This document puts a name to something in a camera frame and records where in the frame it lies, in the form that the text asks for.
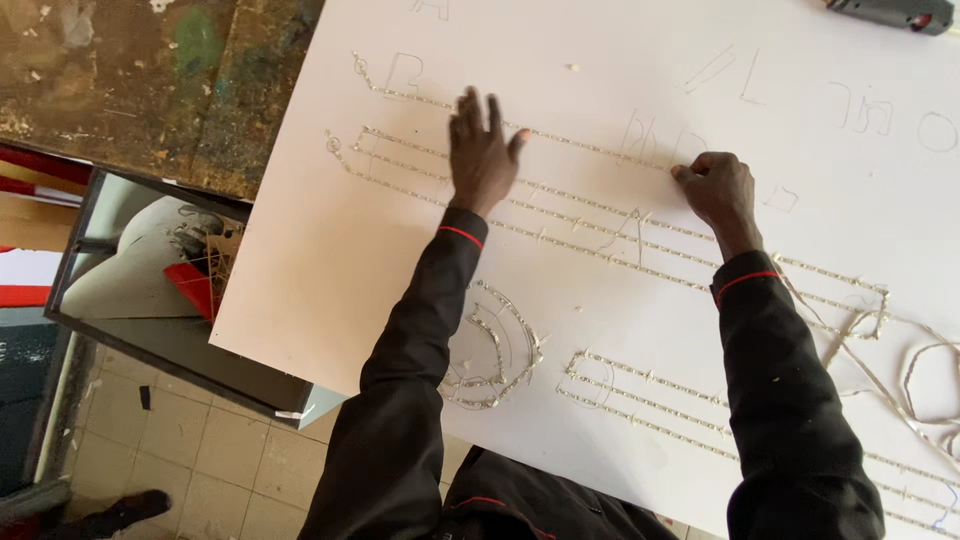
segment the white paper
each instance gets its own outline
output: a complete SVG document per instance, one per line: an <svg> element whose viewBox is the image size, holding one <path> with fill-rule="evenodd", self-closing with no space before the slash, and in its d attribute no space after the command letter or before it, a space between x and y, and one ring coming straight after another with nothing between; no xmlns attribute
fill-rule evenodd
<svg viewBox="0 0 960 540"><path fill-rule="evenodd" d="M353 51L375 86L454 103L474 84L499 95L510 122L639 156L655 166L535 136L523 151L520 177L640 216L652 211L652 219L700 233L709 229L658 167L690 162L706 149L736 152L756 177L757 221L771 252L882 284L892 291L889 308L897 315L946 336L960 332L960 40L878 27L817 2L329 0L211 336L216 345L356 393L360 368L443 214L349 174L327 150L330 130L354 170L440 201L452 194L435 178L351 150L370 126L445 152L449 115L369 89ZM449 174L442 159L375 141L364 135L361 147ZM511 197L636 236L636 220L526 184ZM492 219L537 234L545 229L545 236L594 251L611 239L509 203ZM693 236L650 224L641 234L720 261L714 244ZM655 249L641 253L622 239L601 251L702 285L713 272ZM801 290L876 308L871 291L799 268L786 271ZM492 409L447 404L444 431L726 536L727 502L740 482L736 462L557 393L562 384L604 400L602 388L564 376L574 355L589 348L725 398L710 295L496 226L476 279L506 295L540 338L549 338L529 382ZM811 305L830 326L850 318ZM814 334L826 350L831 334ZM888 322L878 342L853 340L852 347L900 398L904 356L932 342L914 327ZM451 349L453 365L468 375L495 373L490 338L473 325L461 324ZM523 361L520 347L507 380ZM582 373L713 425L729 422L722 406L622 370L597 364ZM869 387L843 355L831 373L844 393ZM924 358L912 386L922 417L960 410L954 374L944 349ZM735 452L732 439L714 430L622 396L606 399L636 418ZM844 403L868 452L960 479L873 395ZM942 483L875 461L866 467L874 480L897 489L944 505L954 500ZM886 509L929 525L944 513L888 492L882 498ZM960 533L960 518L951 514L938 526ZM888 538L940 537L894 519L887 529Z"/></svg>

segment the wooden table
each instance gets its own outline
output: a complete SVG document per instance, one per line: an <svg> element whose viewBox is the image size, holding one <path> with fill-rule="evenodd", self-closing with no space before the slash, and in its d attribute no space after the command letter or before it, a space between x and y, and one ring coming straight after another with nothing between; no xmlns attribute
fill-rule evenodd
<svg viewBox="0 0 960 540"><path fill-rule="evenodd" d="M323 3L0 3L0 140L253 199Z"/></svg>

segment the jacket sleeve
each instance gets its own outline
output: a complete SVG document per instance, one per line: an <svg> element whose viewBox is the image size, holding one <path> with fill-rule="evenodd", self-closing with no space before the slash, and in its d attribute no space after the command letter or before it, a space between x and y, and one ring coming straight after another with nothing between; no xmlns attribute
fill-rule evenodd
<svg viewBox="0 0 960 540"><path fill-rule="evenodd" d="M863 449L776 267L762 252L739 255L711 289L743 473L731 540L881 538Z"/></svg>
<svg viewBox="0 0 960 540"><path fill-rule="evenodd" d="M442 506L437 392L487 224L448 209L334 424L301 540L421 538Z"/></svg>

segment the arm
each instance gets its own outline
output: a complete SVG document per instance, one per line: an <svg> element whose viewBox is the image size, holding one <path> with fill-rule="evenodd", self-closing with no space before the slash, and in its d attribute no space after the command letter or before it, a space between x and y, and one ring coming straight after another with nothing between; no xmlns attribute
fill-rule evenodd
<svg viewBox="0 0 960 540"><path fill-rule="evenodd" d="M447 343L487 237L484 217L509 192L529 137L521 131L504 142L492 96L489 132L475 90L458 105L450 121L456 194L364 364L360 393L340 410L303 540L422 538L440 517L444 404L437 386L449 364Z"/></svg>
<svg viewBox="0 0 960 540"><path fill-rule="evenodd" d="M725 262L711 289L743 473L728 507L731 540L882 537L863 449L806 322L762 251L750 168L733 154L706 153L673 172L716 232Z"/></svg>

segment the black shirt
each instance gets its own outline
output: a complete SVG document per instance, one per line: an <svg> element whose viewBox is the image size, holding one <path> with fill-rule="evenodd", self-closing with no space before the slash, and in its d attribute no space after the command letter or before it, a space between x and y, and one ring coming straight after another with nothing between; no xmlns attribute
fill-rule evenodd
<svg viewBox="0 0 960 540"><path fill-rule="evenodd" d="M300 540L673 538L648 510L479 447L441 501L437 387L486 237L479 216L446 211L337 417ZM711 290L744 478L731 540L882 537L863 450L770 259L730 260Z"/></svg>

